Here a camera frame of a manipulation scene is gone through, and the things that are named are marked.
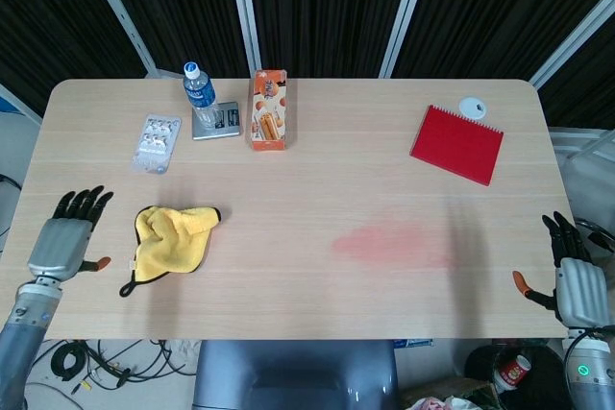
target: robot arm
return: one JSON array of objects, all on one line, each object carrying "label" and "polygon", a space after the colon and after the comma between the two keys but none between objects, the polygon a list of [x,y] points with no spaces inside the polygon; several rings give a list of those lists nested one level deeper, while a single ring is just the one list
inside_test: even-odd
[{"label": "robot arm", "polygon": [[598,336],[615,333],[610,325],[604,272],[592,263],[578,230],[561,214],[556,212],[553,217],[542,217],[552,242],[553,296],[529,288],[521,273],[515,271],[513,278],[526,298],[554,311],[568,327],[568,338],[563,340],[564,365],[575,408],[615,410],[615,364],[608,344]]},{"label": "robot arm", "polygon": [[111,261],[84,261],[89,236],[113,195],[98,198],[102,191],[98,186],[63,196],[38,236],[28,261],[35,279],[19,287],[0,332],[0,410],[23,408],[26,379],[62,297],[60,284],[81,271],[100,271]]}]

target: digital scale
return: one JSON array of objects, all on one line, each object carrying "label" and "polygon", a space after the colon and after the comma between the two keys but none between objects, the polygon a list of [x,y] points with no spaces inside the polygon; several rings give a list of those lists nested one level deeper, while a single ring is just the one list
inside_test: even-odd
[{"label": "digital scale", "polygon": [[226,138],[239,135],[239,105],[237,101],[218,104],[219,110],[215,128],[203,126],[194,109],[192,110],[192,139]]}]

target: red notebook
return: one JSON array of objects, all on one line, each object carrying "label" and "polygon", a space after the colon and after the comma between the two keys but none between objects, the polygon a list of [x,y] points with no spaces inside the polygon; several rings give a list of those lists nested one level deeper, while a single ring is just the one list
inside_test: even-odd
[{"label": "red notebook", "polygon": [[430,106],[410,155],[488,186],[504,133]]}]

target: red stain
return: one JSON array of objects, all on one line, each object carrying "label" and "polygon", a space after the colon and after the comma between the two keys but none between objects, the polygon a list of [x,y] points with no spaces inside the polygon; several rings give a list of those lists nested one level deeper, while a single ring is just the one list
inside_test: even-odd
[{"label": "red stain", "polygon": [[404,263],[416,269],[449,268],[445,238],[420,224],[386,222],[364,226],[332,243],[335,253],[369,263]]}]

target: orange box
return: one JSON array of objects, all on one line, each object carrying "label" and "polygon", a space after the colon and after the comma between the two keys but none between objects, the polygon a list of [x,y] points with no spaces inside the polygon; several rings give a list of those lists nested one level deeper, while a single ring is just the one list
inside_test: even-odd
[{"label": "orange box", "polygon": [[257,71],[252,100],[252,148],[255,151],[283,150],[286,140],[286,71]]}]

